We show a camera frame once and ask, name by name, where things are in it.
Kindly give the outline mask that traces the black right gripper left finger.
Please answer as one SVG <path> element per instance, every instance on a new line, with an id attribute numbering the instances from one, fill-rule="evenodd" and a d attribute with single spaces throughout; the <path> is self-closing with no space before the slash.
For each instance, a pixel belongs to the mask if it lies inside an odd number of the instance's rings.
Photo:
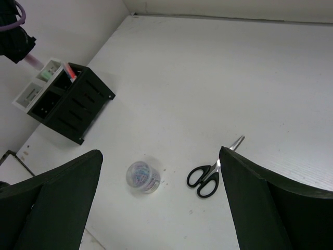
<path id="1" fill-rule="evenodd" d="M 95 149 L 25 181 L 1 182 L 1 249 L 79 249 L 102 163 Z"/>

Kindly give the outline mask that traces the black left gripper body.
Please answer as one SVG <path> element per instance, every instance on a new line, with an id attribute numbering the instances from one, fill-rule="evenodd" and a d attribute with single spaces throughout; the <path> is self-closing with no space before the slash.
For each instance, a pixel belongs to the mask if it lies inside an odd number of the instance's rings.
<path id="1" fill-rule="evenodd" d="M 1 1 L 1 55 L 16 64 L 35 47 L 36 38 L 22 28 L 26 17 L 17 1 Z"/>

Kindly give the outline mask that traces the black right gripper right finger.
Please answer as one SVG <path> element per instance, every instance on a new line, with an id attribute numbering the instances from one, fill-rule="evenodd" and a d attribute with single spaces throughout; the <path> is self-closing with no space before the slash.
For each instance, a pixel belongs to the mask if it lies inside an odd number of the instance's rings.
<path id="1" fill-rule="evenodd" d="M 332 249 L 332 192 L 286 178 L 229 148 L 219 158 L 240 249 Z"/>

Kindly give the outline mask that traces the purple highlighter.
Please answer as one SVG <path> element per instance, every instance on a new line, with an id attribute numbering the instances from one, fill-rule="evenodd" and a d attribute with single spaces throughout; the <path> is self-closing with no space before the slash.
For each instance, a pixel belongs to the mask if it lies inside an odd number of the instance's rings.
<path id="1" fill-rule="evenodd" d="M 31 54 L 27 54 L 23 60 L 26 61 L 30 66 L 32 66 L 37 71 L 41 71 L 44 68 L 44 64 L 41 63 L 37 58 L 35 58 Z"/>

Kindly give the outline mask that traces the green highlighter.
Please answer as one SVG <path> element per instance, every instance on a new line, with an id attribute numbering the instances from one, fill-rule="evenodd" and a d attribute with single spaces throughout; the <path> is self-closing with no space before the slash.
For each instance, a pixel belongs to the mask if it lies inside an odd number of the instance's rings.
<path id="1" fill-rule="evenodd" d="M 47 70 L 43 70 L 41 73 L 40 73 L 40 76 L 45 80 L 45 81 L 49 81 L 53 75 L 55 74 L 56 70 L 54 68 L 50 68 L 50 69 L 47 69 Z"/>

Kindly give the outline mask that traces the orange marker pen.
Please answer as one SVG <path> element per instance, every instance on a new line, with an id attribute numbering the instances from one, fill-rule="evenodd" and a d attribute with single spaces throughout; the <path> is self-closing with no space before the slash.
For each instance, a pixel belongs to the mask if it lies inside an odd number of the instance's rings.
<path id="1" fill-rule="evenodd" d="M 62 65 L 63 70 L 66 73 L 67 77 L 69 78 L 69 80 L 71 82 L 73 82 L 72 77 L 71 77 L 71 73 L 68 71 L 66 64 L 64 62 L 61 62 L 61 65 Z"/>

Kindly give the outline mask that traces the black handled scissors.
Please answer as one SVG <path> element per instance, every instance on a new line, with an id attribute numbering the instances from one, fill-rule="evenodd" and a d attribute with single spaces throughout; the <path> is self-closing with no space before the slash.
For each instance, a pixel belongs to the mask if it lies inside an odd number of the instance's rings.
<path id="1" fill-rule="evenodd" d="M 194 168 L 187 176 L 186 184 L 189 188 L 197 188 L 196 193 L 199 198 L 206 199 L 211 197 L 218 189 L 219 187 L 219 181 L 220 181 L 220 171 L 221 168 L 221 161 L 218 158 L 217 161 L 213 165 L 203 165 L 198 166 Z M 191 176 L 197 172 L 202 172 L 201 176 L 196 180 L 196 182 L 191 183 L 190 178 Z M 206 185 L 209 184 L 209 182 L 213 181 L 215 186 L 213 190 L 209 194 L 202 195 L 201 191 L 203 188 L 206 187 Z"/>

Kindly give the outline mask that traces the jar of rubber bands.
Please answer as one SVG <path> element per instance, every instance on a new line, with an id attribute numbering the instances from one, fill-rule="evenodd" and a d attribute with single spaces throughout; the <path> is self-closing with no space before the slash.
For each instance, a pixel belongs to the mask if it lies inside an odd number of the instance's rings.
<path id="1" fill-rule="evenodd" d="M 137 161 L 129 166 L 126 182 L 134 190 L 148 194 L 159 187 L 161 178 L 155 168 L 143 161 Z"/>

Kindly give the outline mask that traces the pink red marker pen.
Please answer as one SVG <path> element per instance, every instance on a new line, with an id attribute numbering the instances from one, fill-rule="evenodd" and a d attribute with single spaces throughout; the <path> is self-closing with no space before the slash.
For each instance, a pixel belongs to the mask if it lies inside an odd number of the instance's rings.
<path id="1" fill-rule="evenodd" d="M 71 77 L 72 77 L 72 80 L 74 82 L 76 80 L 76 74 L 68 63 L 65 63 L 65 64 L 67 66 L 68 71 L 71 73 Z"/>

